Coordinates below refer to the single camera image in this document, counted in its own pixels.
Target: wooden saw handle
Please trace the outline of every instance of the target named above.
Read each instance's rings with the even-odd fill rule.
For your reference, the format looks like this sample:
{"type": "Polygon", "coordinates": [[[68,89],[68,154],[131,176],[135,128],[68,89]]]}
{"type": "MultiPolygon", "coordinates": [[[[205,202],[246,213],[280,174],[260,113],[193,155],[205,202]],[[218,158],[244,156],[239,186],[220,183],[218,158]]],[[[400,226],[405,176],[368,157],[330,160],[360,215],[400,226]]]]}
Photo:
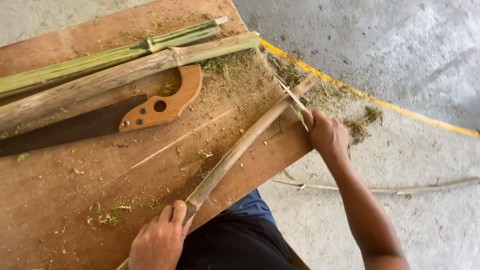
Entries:
{"type": "Polygon", "coordinates": [[[180,118],[183,111],[192,105],[202,89],[200,65],[179,67],[181,87],[170,97],[151,97],[133,108],[123,117],[119,132],[169,123],[180,118]]]}

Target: person's right hand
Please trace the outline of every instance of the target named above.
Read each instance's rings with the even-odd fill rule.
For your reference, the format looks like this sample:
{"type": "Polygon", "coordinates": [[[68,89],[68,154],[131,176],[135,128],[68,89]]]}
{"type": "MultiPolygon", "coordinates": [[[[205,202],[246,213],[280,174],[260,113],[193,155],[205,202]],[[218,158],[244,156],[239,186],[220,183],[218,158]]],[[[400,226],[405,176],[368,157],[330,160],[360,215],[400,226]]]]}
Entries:
{"type": "Polygon", "coordinates": [[[347,158],[348,129],[336,119],[325,117],[319,110],[302,110],[303,120],[310,133],[313,147],[326,161],[331,158],[347,158]]]}

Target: yellow painted line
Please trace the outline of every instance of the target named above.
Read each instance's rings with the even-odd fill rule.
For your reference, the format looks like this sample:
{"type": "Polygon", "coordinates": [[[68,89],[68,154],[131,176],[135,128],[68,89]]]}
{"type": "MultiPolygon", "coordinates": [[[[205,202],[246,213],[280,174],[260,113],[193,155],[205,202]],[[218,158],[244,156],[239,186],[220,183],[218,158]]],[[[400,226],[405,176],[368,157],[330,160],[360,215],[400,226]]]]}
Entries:
{"type": "Polygon", "coordinates": [[[311,73],[317,75],[319,78],[324,79],[325,81],[328,81],[328,82],[336,85],[337,87],[348,87],[349,91],[351,91],[353,94],[357,95],[360,98],[363,98],[363,99],[366,99],[370,102],[373,102],[373,103],[377,104],[378,106],[381,106],[381,107],[384,107],[386,109],[401,113],[401,114],[403,114],[405,116],[408,116],[410,118],[413,118],[413,119],[420,120],[420,121],[425,122],[425,123],[429,123],[429,124],[438,126],[438,127],[443,128],[445,130],[458,132],[458,133],[461,133],[461,134],[465,134],[465,135],[469,135],[469,136],[472,136],[472,137],[480,138],[480,132],[478,132],[478,131],[473,131],[473,130],[469,130],[469,129],[466,129],[466,128],[454,126],[454,125],[451,125],[451,124],[448,124],[448,123],[445,123],[445,122],[442,122],[442,121],[438,121],[438,120],[420,115],[418,113],[415,113],[415,112],[403,109],[401,107],[395,106],[395,105],[393,105],[389,102],[383,101],[383,100],[378,99],[376,97],[373,97],[373,96],[371,96],[367,93],[364,93],[360,90],[352,88],[352,87],[350,87],[350,86],[348,86],[348,85],[346,85],[346,84],[344,84],[340,81],[337,81],[336,79],[328,76],[327,74],[325,74],[325,73],[323,73],[319,70],[316,70],[315,68],[305,64],[304,62],[299,61],[299,60],[291,57],[286,52],[280,50],[279,48],[273,46],[272,44],[266,42],[265,40],[260,39],[260,41],[261,41],[261,44],[265,48],[267,48],[269,51],[271,51],[275,55],[277,55],[279,57],[282,57],[284,59],[287,59],[288,61],[294,62],[301,69],[303,69],[307,72],[311,72],[311,73]]]}

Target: dark skin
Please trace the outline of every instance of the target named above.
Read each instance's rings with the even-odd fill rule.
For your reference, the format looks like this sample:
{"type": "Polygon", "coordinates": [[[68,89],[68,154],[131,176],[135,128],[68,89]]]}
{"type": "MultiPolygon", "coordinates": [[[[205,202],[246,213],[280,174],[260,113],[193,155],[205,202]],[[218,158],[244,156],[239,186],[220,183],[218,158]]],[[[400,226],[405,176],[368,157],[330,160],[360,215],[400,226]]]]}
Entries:
{"type": "MultiPolygon", "coordinates": [[[[348,130],[318,110],[301,113],[313,147],[336,181],[365,269],[410,269],[390,219],[348,158],[348,130]]],[[[192,224],[190,219],[182,226],[186,212],[185,202],[177,200],[140,230],[130,251],[131,270],[175,269],[192,224]]]]}

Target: wooden board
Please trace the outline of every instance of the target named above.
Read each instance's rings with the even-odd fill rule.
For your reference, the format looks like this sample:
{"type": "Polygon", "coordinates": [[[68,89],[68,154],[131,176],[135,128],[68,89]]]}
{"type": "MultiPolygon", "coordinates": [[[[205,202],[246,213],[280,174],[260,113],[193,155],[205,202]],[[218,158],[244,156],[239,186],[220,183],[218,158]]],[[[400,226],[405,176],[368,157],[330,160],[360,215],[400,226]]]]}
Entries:
{"type": "MultiPolygon", "coordinates": [[[[0,48],[0,66],[6,67],[0,77],[221,16],[230,19],[222,25],[223,35],[247,31],[229,0],[151,2],[0,48]]],[[[282,95],[258,51],[231,57],[223,75],[204,73],[199,98],[178,121],[32,151],[22,161],[1,158],[0,268],[111,270],[120,265],[142,224],[175,199],[185,199],[241,136],[240,129],[247,130],[282,95]],[[103,209],[100,213],[93,213],[95,203],[103,209]],[[118,224],[98,224],[100,215],[104,219],[122,203],[132,210],[119,210],[118,224]]],[[[113,89],[19,129],[55,122],[137,92],[159,94],[167,82],[180,85],[178,70],[113,89]]],[[[305,128],[289,109],[213,190],[192,229],[311,149],[305,128]]]]}

